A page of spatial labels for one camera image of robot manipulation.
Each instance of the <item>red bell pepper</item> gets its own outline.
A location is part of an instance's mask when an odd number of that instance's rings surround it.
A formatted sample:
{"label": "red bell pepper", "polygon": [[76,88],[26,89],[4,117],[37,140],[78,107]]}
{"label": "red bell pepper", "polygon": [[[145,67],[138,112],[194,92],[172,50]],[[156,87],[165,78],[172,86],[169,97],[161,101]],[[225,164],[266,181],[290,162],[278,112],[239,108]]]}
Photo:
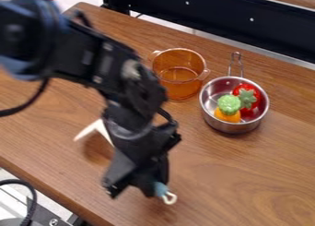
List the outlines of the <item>red bell pepper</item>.
{"label": "red bell pepper", "polygon": [[260,103],[262,94],[253,85],[241,83],[233,89],[233,95],[241,101],[241,113],[251,113]]}

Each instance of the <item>pot handle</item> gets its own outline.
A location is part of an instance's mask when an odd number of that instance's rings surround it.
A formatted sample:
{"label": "pot handle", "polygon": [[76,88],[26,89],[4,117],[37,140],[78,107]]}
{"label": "pot handle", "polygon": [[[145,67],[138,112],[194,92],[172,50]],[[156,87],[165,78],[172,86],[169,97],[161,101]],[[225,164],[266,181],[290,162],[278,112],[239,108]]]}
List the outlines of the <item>pot handle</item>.
{"label": "pot handle", "polygon": [[240,77],[244,77],[244,65],[241,62],[241,53],[239,53],[239,52],[232,53],[231,62],[229,64],[228,70],[227,70],[227,75],[231,76],[232,66],[234,65],[236,58],[238,58],[238,64],[239,64],[239,68],[240,68]]}
{"label": "pot handle", "polygon": [[154,51],[147,57],[148,62],[153,63],[154,59],[161,53],[162,51]]}

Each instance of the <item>green vegetable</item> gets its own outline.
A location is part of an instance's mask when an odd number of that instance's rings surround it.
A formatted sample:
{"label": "green vegetable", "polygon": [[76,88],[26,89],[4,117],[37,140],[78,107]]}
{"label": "green vegetable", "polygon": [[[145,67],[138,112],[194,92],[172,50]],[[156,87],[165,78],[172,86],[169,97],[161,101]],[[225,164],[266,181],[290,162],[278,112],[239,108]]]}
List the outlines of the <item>green vegetable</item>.
{"label": "green vegetable", "polygon": [[234,115],[241,107],[238,97],[233,95],[224,95],[217,100],[217,106],[225,115]]}

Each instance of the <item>floor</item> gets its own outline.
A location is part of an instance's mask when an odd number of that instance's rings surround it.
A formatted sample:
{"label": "floor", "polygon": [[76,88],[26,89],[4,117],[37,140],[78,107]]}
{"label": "floor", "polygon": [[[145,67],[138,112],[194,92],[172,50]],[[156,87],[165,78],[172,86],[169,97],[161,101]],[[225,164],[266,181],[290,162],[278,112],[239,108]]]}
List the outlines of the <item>floor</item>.
{"label": "floor", "polygon": [[[76,4],[78,2],[86,2],[86,3],[90,3],[92,5],[95,5],[95,6],[102,5],[102,0],[55,0],[55,2],[61,8],[62,11],[65,11],[66,9],[68,9],[69,7],[73,6],[74,4]],[[302,61],[299,61],[299,60],[296,60],[296,59],[293,59],[293,58],[290,58],[287,56],[283,56],[280,54],[270,53],[270,52],[265,51],[263,49],[254,48],[252,46],[249,46],[249,45],[246,45],[243,43],[239,43],[239,42],[234,42],[232,40],[224,39],[221,37],[217,37],[217,36],[209,34],[209,33],[205,33],[205,32],[198,31],[198,30],[193,30],[193,29],[181,26],[181,25],[170,23],[170,22],[167,22],[167,21],[164,21],[161,19],[157,19],[157,18],[152,18],[149,16],[142,16],[140,18],[143,20],[148,20],[148,21],[151,21],[151,22],[154,22],[157,24],[164,25],[166,27],[171,27],[171,28],[176,29],[176,30],[181,30],[181,31],[185,31],[188,33],[193,33],[193,34],[196,34],[198,36],[209,38],[209,39],[214,40],[214,41],[223,42],[226,44],[231,44],[231,45],[238,46],[238,47],[241,47],[241,48],[244,48],[247,50],[252,50],[252,51],[259,53],[259,54],[266,54],[268,56],[275,57],[277,59],[281,59],[281,60],[287,61],[289,63],[293,63],[293,64],[297,64],[297,65],[303,65],[305,67],[314,69],[313,64],[305,63],[305,62],[302,62]],[[0,180],[8,179],[11,177],[14,177],[14,176],[12,176],[10,173],[6,172],[5,170],[0,169]],[[25,196],[27,194],[27,191],[25,189],[23,189],[22,187],[14,187],[13,191],[17,191],[17,195],[18,195],[18,193],[22,194],[23,196]],[[3,199],[4,197],[7,197],[7,196],[5,196],[3,192],[1,192],[1,188],[0,188],[0,198]],[[69,216],[71,215],[71,212],[69,212],[65,208],[61,207],[60,205],[54,203],[48,197],[46,197],[44,195],[40,195],[39,199],[40,199],[40,203],[43,206],[45,206],[46,208],[48,208],[52,212],[56,213],[57,215],[61,216],[64,220],[67,220],[69,218]],[[4,200],[0,201],[0,220],[5,219],[5,218],[13,218],[13,217],[16,217],[20,214],[23,215],[23,213],[25,214],[25,211],[26,211],[25,206],[23,205],[23,203],[18,201],[18,199],[12,197],[12,199],[10,201],[11,204],[9,206],[11,209],[13,208],[16,212],[13,212],[10,208],[8,208],[8,206],[4,206],[4,204],[3,204],[4,202],[5,202]]]}

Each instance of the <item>black cable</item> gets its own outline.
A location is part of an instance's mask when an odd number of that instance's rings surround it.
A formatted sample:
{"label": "black cable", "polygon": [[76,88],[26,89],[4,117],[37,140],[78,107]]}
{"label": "black cable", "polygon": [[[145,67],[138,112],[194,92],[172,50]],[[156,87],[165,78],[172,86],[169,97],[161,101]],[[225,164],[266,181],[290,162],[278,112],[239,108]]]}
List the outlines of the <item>black cable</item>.
{"label": "black cable", "polygon": [[135,18],[139,18],[139,17],[142,17],[144,14],[139,14],[137,15]]}
{"label": "black cable", "polygon": [[30,98],[27,102],[25,102],[24,104],[21,104],[17,107],[14,108],[10,108],[7,110],[2,110],[0,111],[0,117],[5,117],[5,116],[9,116],[18,112],[21,112],[23,110],[25,110],[26,108],[28,108],[32,103],[34,103],[39,97],[40,95],[45,91],[45,89],[47,88],[49,79],[46,78],[42,81],[41,86],[39,87],[39,89],[36,91],[36,93],[33,95],[32,98]]}
{"label": "black cable", "polygon": [[31,205],[29,208],[29,212],[28,212],[27,216],[25,217],[25,219],[20,224],[20,226],[28,226],[30,224],[31,218],[33,217],[33,215],[35,213],[36,206],[37,206],[37,193],[35,191],[35,188],[31,184],[29,184],[28,182],[24,182],[24,181],[18,180],[18,179],[8,179],[8,180],[0,181],[0,186],[7,185],[7,184],[24,185],[31,192],[33,199],[32,199],[32,202],[31,202]]}
{"label": "black cable", "polygon": [[157,113],[159,115],[163,116],[164,118],[166,118],[169,122],[171,122],[171,123],[174,122],[171,115],[167,111],[163,110],[162,108],[158,108]]}

